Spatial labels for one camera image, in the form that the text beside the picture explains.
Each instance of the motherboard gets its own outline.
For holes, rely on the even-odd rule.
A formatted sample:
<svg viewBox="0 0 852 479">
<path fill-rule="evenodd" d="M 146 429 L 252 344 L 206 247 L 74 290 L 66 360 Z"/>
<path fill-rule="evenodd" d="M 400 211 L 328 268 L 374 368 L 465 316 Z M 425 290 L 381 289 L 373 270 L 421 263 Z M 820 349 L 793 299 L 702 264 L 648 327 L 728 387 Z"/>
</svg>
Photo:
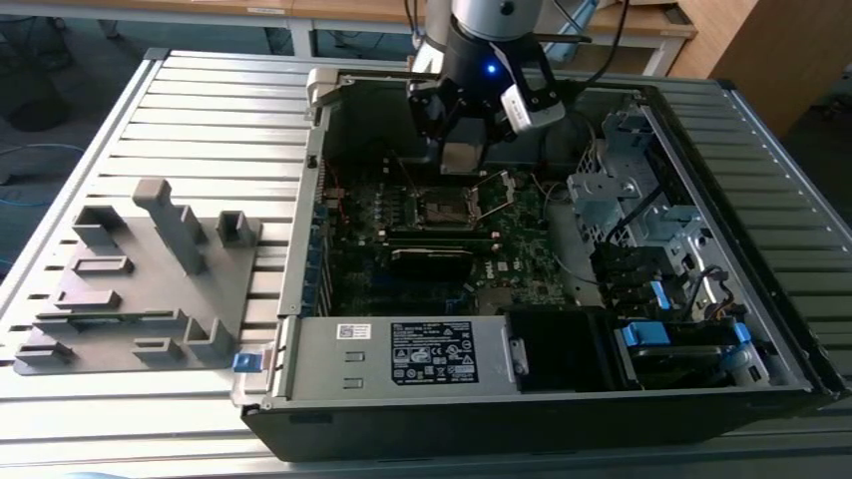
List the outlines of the motherboard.
<svg viewBox="0 0 852 479">
<path fill-rule="evenodd" d="M 326 169 L 333 315 L 568 303 L 542 215 L 553 199 L 530 170 L 432 175 L 393 157 Z"/>
</svg>

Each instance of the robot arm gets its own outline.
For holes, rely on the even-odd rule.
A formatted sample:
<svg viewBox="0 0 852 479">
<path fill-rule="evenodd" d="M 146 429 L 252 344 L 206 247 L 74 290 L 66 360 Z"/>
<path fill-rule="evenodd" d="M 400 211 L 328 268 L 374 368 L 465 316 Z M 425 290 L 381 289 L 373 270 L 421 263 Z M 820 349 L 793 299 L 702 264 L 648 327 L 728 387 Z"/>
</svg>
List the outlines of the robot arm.
<svg viewBox="0 0 852 479">
<path fill-rule="evenodd" d="M 489 145 L 564 117 L 564 98 L 532 33 L 541 0 L 429 0 L 428 6 L 425 41 L 442 41 L 442 61 L 437 82 L 409 89 L 416 122 L 429 156 L 440 161 L 458 121 L 481 120 L 481 163 Z"/>
</svg>

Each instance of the power supply label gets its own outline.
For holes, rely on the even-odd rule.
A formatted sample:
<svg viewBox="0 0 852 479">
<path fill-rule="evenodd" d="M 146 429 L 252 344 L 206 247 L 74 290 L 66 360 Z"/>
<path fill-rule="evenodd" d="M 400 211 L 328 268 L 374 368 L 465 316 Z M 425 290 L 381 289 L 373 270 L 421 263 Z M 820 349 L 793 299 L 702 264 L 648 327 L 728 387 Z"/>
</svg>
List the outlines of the power supply label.
<svg viewBox="0 0 852 479">
<path fill-rule="evenodd" d="M 390 341 L 398 386 L 478 382 L 469 321 L 393 322 Z"/>
</svg>

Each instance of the blue latch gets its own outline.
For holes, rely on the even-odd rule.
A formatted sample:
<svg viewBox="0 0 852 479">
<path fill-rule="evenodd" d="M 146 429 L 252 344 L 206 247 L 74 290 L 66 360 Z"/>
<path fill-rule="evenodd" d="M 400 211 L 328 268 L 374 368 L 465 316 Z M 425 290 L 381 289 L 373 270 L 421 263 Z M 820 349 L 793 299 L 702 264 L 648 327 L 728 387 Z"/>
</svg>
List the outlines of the blue latch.
<svg viewBox="0 0 852 479">
<path fill-rule="evenodd" d="M 233 368 L 234 372 L 262 372 L 264 355 L 252 352 L 238 352 L 237 354 L 234 354 Z"/>
<path fill-rule="evenodd" d="M 670 309 L 670 301 L 668 300 L 668 296 L 665 295 L 662 283 L 660 281 L 652 281 L 650 289 L 653 289 L 653 294 L 656 294 L 656 302 L 660 304 L 660 307 L 662 309 Z"/>
<path fill-rule="evenodd" d="M 660 321 L 634 321 L 621 328 L 628 346 L 666 346 L 670 344 L 665 326 Z"/>
<path fill-rule="evenodd" d="M 750 332 L 748 332 L 748 327 L 741 322 L 733 324 L 733 332 L 736 333 L 736 338 L 740 340 L 740 344 L 744 342 L 750 342 Z"/>
</svg>

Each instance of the table surface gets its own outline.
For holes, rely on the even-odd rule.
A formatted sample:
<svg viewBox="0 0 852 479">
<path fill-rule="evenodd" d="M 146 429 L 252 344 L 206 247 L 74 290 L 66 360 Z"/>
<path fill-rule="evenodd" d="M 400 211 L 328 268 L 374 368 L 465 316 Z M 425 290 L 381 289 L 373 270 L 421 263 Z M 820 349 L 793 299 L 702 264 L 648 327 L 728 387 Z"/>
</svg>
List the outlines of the table surface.
<svg viewBox="0 0 852 479">
<path fill-rule="evenodd" d="M 198 218 L 221 210 L 244 211 L 265 222 L 246 301 L 242 345 L 274 337 L 277 297 L 293 216 L 308 128 L 304 91 L 308 72 L 333 68 L 396 68 L 402 63 L 341 59 L 172 51 L 164 62 L 146 60 L 105 120 L 88 153 L 0 285 L 0 477 L 54 477 L 98 471 L 128 477 L 241 475 L 316 477 L 350 475 L 433 477 L 549 468 L 610 467 L 665 463 L 644 476 L 710 477 L 698 474 L 716 459 L 770 455 L 852 455 L 852 407 L 834 404 L 797 419 L 761 421 L 698 445 L 577 451 L 574 454 L 458 457 L 405 462 L 309 463 L 292 465 L 272 456 L 246 429 L 229 399 L 228 370 L 74 374 L 22 377 L 12 370 L 17 344 L 29 335 L 34 313 L 49 302 L 61 267 L 74 251 L 69 223 L 84 205 L 110 205 L 138 216 L 130 201 L 140 178 L 169 179 L 172 195 Z M 614 83 L 654 85 L 686 129 L 718 186 L 746 224 L 781 279 L 804 290 L 797 306 L 841 374 L 852 376 L 852 296 L 813 292 L 813 285 L 848 289 L 849 255 L 841 252 L 841 228 L 818 229 L 813 197 L 788 170 L 781 152 L 769 148 L 756 124 L 733 109 L 729 97 L 709 81 L 608 75 Z M 14 292 L 6 302 L 5 294 Z M 686 471 L 670 462 L 696 463 Z M 2 466 L 16 465 L 14 470 Z M 812 471 L 798 469 L 801 473 Z M 761 477 L 780 477 L 766 472 Z M 640 471 L 624 473 L 638 475 Z M 744 477 L 713 469 L 712 477 Z"/>
<path fill-rule="evenodd" d="M 426 11 L 425 0 L 418 2 L 422 21 Z M 286 15 L 362 22 L 408 22 L 402 0 L 36 0 L 33 3 L 229 15 Z M 618 5 L 600 9 L 592 17 L 588 32 L 612 33 L 617 26 L 618 13 Z M 670 23 L 661 7 L 638 6 L 630 7 L 624 33 L 690 38 L 696 29 L 692 25 Z"/>
</svg>

